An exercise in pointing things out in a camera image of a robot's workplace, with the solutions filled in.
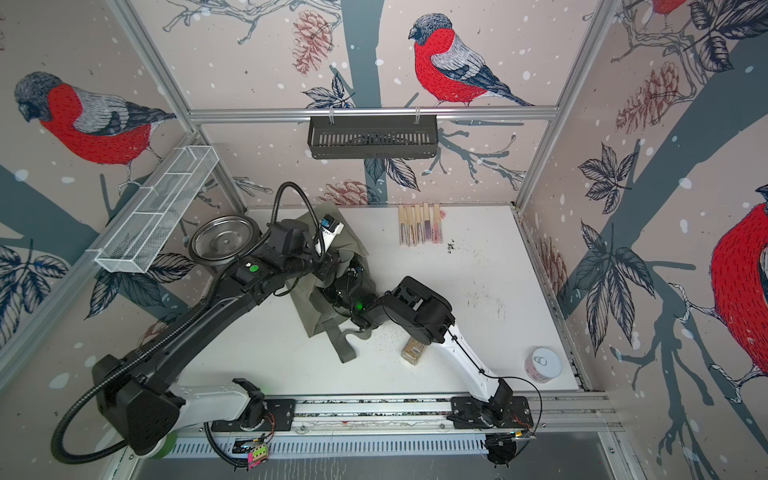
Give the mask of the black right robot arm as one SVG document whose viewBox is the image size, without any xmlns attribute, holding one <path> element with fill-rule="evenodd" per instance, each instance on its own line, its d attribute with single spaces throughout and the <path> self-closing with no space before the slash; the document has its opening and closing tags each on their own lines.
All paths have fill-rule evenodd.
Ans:
<svg viewBox="0 0 768 480">
<path fill-rule="evenodd" d="M 491 417 L 477 420 L 477 425 L 501 424 L 503 416 L 511 411 L 512 388 L 506 380 L 488 372 L 466 344 L 451 304 L 425 284 L 406 276 L 394 289 L 379 295 L 366 270 L 350 268 L 324 288 L 322 295 L 363 332 L 391 322 L 425 346 L 436 344 L 464 379 L 480 413 Z"/>
</svg>

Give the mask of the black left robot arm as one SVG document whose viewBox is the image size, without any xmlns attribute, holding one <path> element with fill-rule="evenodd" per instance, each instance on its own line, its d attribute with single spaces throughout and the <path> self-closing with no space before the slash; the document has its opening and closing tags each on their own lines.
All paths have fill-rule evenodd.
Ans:
<svg viewBox="0 0 768 480">
<path fill-rule="evenodd" d="M 246 430 L 264 421 L 264 394 L 235 378 L 212 387 L 179 387 L 178 376 L 228 326 L 291 280 L 313 274 L 326 278 L 338 257 L 329 247 L 344 229 L 327 215 L 312 233 L 298 220 L 281 220 L 249 252 L 219 273 L 204 298 L 178 323 L 118 359 L 108 355 L 94 367 L 102 384 L 99 412 L 138 455 L 156 453 L 177 429 L 215 421 L 237 422 Z"/>
</svg>

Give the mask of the purple folding fan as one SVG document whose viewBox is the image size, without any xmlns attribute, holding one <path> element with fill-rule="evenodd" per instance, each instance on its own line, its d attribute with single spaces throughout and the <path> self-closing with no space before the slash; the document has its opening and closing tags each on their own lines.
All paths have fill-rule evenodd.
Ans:
<svg viewBox="0 0 768 480">
<path fill-rule="evenodd" d="M 431 206 L 428 203 L 423 204 L 422 213 L 423 213 L 424 242 L 430 243 L 433 241 L 433 230 L 432 230 Z"/>
</svg>

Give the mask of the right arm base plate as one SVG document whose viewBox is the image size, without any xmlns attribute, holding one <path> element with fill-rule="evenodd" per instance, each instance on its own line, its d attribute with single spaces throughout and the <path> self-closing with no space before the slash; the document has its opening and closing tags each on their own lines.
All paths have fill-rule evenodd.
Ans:
<svg viewBox="0 0 768 480">
<path fill-rule="evenodd" d="M 535 426 L 524 396 L 513 396 L 504 404 L 481 402 L 471 396 L 452 397 L 446 419 L 455 429 L 532 430 Z"/>
</svg>

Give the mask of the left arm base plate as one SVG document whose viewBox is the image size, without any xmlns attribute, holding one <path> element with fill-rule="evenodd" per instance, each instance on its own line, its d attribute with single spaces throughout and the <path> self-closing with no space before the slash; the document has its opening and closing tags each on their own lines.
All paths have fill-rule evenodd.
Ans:
<svg viewBox="0 0 768 480">
<path fill-rule="evenodd" d="M 267 398 L 258 406 L 250 405 L 235 420 L 217 420 L 211 424 L 216 433 L 240 432 L 288 432 L 292 428 L 296 400 L 289 398 Z"/>
</svg>

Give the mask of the olive green tote bag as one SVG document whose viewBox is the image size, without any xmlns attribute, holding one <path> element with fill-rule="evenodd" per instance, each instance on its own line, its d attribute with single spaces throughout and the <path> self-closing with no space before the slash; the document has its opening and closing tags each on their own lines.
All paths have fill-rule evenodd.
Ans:
<svg viewBox="0 0 768 480">
<path fill-rule="evenodd" d="M 336 255 L 337 259 L 331 262 L 330 272 L 322 274 L 321 278 L 314 274 L 301 278 L 290 297 L 307 336 L 325 333 L 339 360 L 344 364 L 356 358 L 354 349 L 346 339 L 351 330 L 342 331 L 339 328 L 347 318 L 332 307 L 331 302 L 322 295 L 322 290 L 330 287 L 350 266 L 353 259 L 357 258 L 364 266 L 368 266 L 368 251 L 335 204 L 330 201 L 321 203 L 315 208 L 315 213 L 319 220 L 330 215 L 343 225 L 341 232 L 330 242 L 330 253 Z"/>
</svg>

